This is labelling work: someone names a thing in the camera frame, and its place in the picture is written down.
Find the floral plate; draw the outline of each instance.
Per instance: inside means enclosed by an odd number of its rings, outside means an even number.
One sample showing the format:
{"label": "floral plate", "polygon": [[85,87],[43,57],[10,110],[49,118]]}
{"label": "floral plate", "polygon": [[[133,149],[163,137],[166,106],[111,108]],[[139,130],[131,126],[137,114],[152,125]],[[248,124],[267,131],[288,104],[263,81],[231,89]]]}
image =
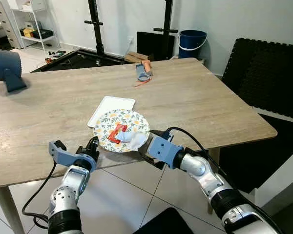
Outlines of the floral plate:
{"label": "floral plate", "polygon": [[93,128],[93,134],[98,136],[100,145],[106,150],[117,153],[130,151],[127,149],[128,142],[116,144],[107,139],[111,132],[115,130],[117,124],[126,124],[126,132],[147,133],[145,142],[147,141],[150,127],[147,120],[141,114],[132,110],[112,110],[100,116]]}

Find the bucket handle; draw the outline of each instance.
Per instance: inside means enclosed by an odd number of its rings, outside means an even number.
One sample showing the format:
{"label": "bucket handle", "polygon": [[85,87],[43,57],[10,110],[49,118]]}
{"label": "bucket handle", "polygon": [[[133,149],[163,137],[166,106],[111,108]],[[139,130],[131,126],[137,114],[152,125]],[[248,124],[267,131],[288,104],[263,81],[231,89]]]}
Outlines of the bucket handle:
{"label": "bucket handle", "polygon": [[182,47],[182,46],[180,45],[180,42],[179,42],[179,41],[180,41],[180,34],[179,34],[179,36],[178,36],[178,40],[177,40],[177,42],[178,42],[178,45],[179,45],[179,47],[180,47],[181,49],[183,49],[183,50],[185,50],[185,51],[193,51],[193,50],[197,50],[197,49],[201,48],[201,47],[205,44],[206,40],[207,40],[207,35],[206,35],[206,37],[205,37],[204,42],[203,42],[200,46],[198,46],[198,47],[196,47],[196,48],[194,48],[194,49],[187,49],[187,48],[184,48],[184,47]]}

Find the power outlet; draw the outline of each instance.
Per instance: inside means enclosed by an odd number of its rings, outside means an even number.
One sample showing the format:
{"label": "power outlet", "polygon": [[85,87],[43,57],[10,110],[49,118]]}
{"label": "power outlet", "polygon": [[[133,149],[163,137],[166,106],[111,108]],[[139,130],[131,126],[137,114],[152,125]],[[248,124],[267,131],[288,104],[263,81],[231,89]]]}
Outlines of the power outlet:
{"label": "power outlet", "polygon": [[128,36],[127,40],[128,40],[129,44],[132,44],[133,43],[133,36]]}

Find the yellow box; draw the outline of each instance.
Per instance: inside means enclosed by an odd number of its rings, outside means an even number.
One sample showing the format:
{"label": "yellow box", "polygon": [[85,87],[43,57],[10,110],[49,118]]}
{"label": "yellow box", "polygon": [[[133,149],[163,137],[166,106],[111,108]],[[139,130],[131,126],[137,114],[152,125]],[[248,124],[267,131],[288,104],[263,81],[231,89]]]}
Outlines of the yellow box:
{"label": "yellow box", "polygon": [[24,36],[27,37],[27,38],[32,38],[31,33],[32,33],[33,31],[34,31],[34,30],[32,30],[32,29],[25,28],[25,29],[23,30],[23,32],[24,32]]}

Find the white tray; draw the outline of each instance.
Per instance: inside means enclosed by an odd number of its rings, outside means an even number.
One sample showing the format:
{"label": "white tray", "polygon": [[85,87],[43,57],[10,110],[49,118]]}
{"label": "white tray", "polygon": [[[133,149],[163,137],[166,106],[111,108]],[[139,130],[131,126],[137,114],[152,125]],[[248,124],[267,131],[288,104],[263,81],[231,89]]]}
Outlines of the white tray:
{"label": "white tray", "polygon": [[132,110],[135,99],[105,96],[92,117],[88,121],[88,127],[94,128],[101,115],[115,109]]}

